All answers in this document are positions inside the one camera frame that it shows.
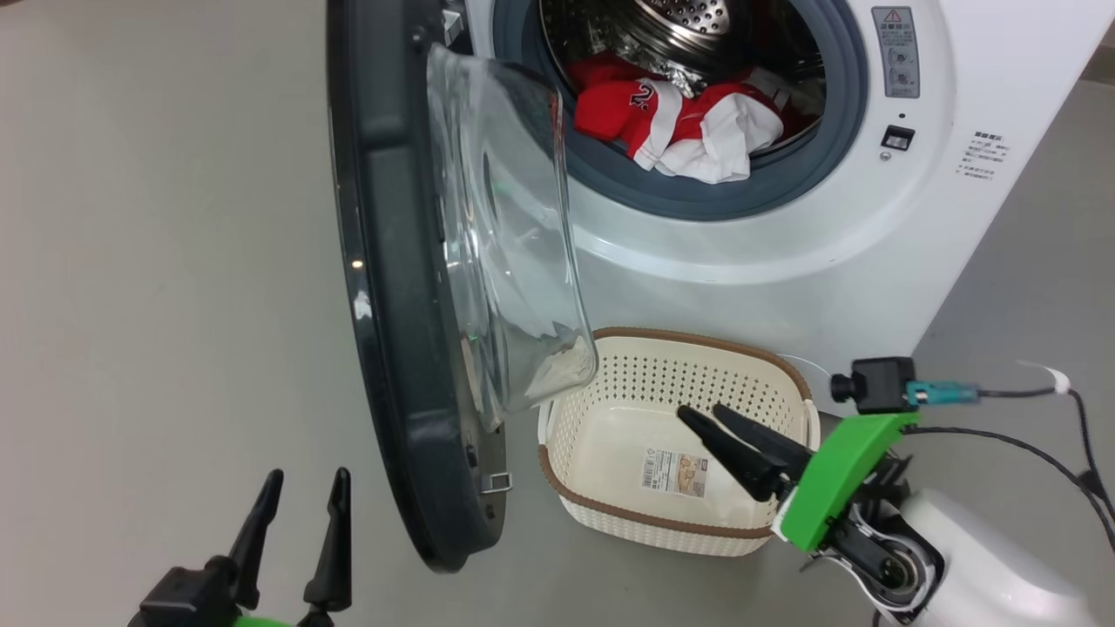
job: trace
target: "blue connector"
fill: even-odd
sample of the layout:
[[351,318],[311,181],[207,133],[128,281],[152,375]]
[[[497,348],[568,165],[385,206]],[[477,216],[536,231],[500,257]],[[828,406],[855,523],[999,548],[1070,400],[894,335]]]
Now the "blue connector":
[[912,380],[906,384],[906,402],[919,405],[972,405],[979,403],[979,386],[954,380]]

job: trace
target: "basket label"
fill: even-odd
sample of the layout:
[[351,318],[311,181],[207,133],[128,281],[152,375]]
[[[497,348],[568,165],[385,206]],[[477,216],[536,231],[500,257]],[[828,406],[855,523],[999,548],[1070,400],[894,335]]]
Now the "basket label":
[[642,486],[649,490],[704,499],[707,474],[707,457],[661,448],[647,448],[642,456]]

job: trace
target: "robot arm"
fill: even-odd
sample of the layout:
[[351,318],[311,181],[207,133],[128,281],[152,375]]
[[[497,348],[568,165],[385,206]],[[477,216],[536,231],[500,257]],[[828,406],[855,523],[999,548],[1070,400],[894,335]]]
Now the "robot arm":
[[900,515],[944,562],[912,625],[1099,627],[1076,587],[944,494],[923,490]]
[[[268,525],[279,509],[283,473],[268,474],[255,504],[227,556],[216,556],[202,570],[172,568],[139,604],[128,627],[291,627],[284,623],[244,616],[260,602],[256,580]],[[333,627],[329,612],[352,605],[351,476],[337,469],[329,492],[329,528],[313,579],[302,600],[310,611],[298,627]]]
[[772,530],[779,538],[847,570],[890,624],[1098,625],[1076,588],[978,517],[939,492],[911,495],[903,479],[910,459],[890,453],[917,431],[920,405],[993,393],[919,382],[909,358],[855,361],[851,377],[833,377],[832,393],[854,399],[861,415],[844,419],[816,452],[720,405],[714,415],[724,428],[689,407],[678,417],[753,498],[778,498]]

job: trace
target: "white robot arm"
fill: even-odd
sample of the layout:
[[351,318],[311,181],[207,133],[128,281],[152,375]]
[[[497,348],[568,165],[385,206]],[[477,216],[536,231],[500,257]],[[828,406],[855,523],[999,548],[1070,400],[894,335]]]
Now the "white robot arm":
[[944,494],[922,490],[900,515],[944,561],[935,590],[910,625],[1099,627],[1076,587]]

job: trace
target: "product label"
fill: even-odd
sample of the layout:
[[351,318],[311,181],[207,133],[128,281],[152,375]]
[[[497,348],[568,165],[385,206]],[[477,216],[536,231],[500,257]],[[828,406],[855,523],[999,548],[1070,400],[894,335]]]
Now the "product label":
[[708,459],[689,453],[647,448],[642,456],[642,486],[658,492],[705,498]]
[[968,139],[964,154],[957,164],[957,174],[980,181],[995,181],[1002,163],[1010,156],[1010,146],[1002,135],[977,131]]

